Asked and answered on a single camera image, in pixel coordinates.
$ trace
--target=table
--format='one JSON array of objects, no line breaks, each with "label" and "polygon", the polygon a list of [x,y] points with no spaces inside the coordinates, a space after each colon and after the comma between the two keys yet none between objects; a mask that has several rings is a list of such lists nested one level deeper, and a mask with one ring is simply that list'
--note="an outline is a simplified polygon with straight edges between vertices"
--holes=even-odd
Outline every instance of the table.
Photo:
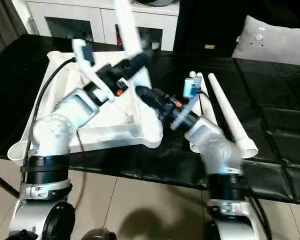
[{"label": "table", "polygon": [[[50,51],[71,52],[71,41],[24,35],[0,52],[0,158],[17,142],[48,66]],[[96,43],[95,51],[116,46]],[[153,87],[181,99],[190,71],[215,73],[259,154],[244,160],[244,175],[257,197],[300,204],[300,66],[234,58],[205,58],[162,52],[149,65]],[[219,126],[232,136],[210,84]],[[73,170],[204,190],[200,156],[189,150],[180,131],[166,129],[161,145],[142,145],[70,154]]]}]

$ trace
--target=white pillow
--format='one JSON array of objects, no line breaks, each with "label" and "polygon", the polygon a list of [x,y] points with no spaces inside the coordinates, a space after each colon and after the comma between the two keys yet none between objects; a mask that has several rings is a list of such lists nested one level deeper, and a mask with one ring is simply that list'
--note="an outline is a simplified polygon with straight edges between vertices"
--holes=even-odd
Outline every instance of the white pillow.
[{"label": "white pillow", "polygon": [[232,57],[300,65],[300,28],[272,26],[248,15]]}]

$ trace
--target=black curtain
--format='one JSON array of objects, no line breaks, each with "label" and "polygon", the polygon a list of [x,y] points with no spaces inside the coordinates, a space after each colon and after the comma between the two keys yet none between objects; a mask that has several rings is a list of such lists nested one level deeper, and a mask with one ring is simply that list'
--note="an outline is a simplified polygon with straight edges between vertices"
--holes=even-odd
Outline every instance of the black curtain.
[{"label": "black curtain", "polygon": [[12,1],[0,0],[0,50],[26,33]]}]

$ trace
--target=white cabinet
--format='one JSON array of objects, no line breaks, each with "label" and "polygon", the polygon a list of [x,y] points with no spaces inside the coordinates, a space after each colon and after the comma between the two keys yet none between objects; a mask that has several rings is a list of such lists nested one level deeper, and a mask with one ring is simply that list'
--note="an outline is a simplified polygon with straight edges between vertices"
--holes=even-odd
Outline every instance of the white cabinet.
[{"label": "white cabinet", "polygon": [[28,2],[28,5],[42,36],[105,43],[100,8],[42,2]]},{"label": "white cabinet", "polygon": [[[113,0],[29,0],[28,6],[39,34],[88,39],[120,45],[120,30]],[[179,3],[164,7],[132,4],[142,43],[164,51],[174,48]]]},{"label": "white cabinet", "polygon": [[[172,51],[174,48],[177,16],[143,12],[133,12],[141,38],[161,46],[161,50]],[[120,44],[119,28],[116,13],[112,9],[101,9],[104,39],[106,44]]]}]

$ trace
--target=black cable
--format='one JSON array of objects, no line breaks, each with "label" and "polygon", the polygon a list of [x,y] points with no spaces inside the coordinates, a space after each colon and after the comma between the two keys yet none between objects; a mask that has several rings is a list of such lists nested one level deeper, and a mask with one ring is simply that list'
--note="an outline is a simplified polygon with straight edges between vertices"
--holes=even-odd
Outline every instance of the black cable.
[{"label": "black cable", "polygon": [[202,103],[201,103],[201,97],[200,97],[200,95],[199,95],[199,103],[200,103],[201,115],[203,116],[204,115],[204,111],[202,109]]},{"label": "black cable", "polygon": [[[85,149],[84,149],[84,145],[82,144],[81,142],[81,139],[80,139],[80,136],[79,136],[79,133],[78,133],[78,130],[76,131],[76,136],[79,140],[79,144],[80,144],[80,148],[81,148],[81,152],[82,152],[82,158],[85,158],[84,157],[84,152],[85,152]],[[85,188],[86,188],[86,185],[87,185],[87,172],[86,171],[83,171],[83,175],[82,175],[82,186],[81,186],[81,190],[80,190],[80,193],[79,193],[79,198],[78,200],[76,201],[76,204],[74,206],[74,209],[77,210],[79,205],[81,204],[82,202],[82,198],[84,196],[84,191],[85,191]]]},{"label": "black cable", "polygon": [[[51,76],[48,78],[48,80],[46,81],[46,83],[43,85],[40,93],[39,93],[39,96],[37,98],[37,101],[35,103],[35,107],[34,107],[34,111],[33,111],[33,116],[32,116],[32,121],[31,121],[31,127],[30,129],[33,127],[36,119],[37,119],[37,115],[38,115],[38,111],[39,111],[39,106],[40,106],[40,102],[42,100],[42,97],[45,93],[45,91],[47,90],[49,84],[52,82],[52,80],[54,79],[54,77],[58,74],[58,72],[60,72],[60,70],[67,64],[69,63],[75,63],[76,62],[76,58],[75,57],[72,57],[68,60],[66,60],[65,62],[63,62],[52,74]],[[25,149],[25,153],[24,153],[24,158],[23,158],[23,165],[25,166],[25,164],[27,163],[27,160],[28,160],[28,152],[29,152],[29,149],[30,149],[30,145],[31,145],[31,141],[29,140],[30,138],[30,133],[29,133],[29,136],[28,136],[28,140],[27,140],[27,144],[26,144],[26,149]],[[25,181],[25,173],[22,173],[22,178],[21,180],[24,182]]]},{"label": "black cable", "polygon": [[197,93],[198,93],[198,94],[203,94],[203,95],[210,101],[209,96],[208,96],[204,91],[199,90]]},{"label": "black cable", "polygon": [[266,238],[268,240],[272,240],[272,231],[271,231],[271,227],[267,218],[267,215],[265,213],[264,208],[262,207],[259,199],[257,197],[254,196],[254,193],[251,189],[251,198],[250,198],[250,203],[252,205],[253,210],[256,213],[256,216],[258,218],[258,220],[261,223],[262,229],[266,235]]}]

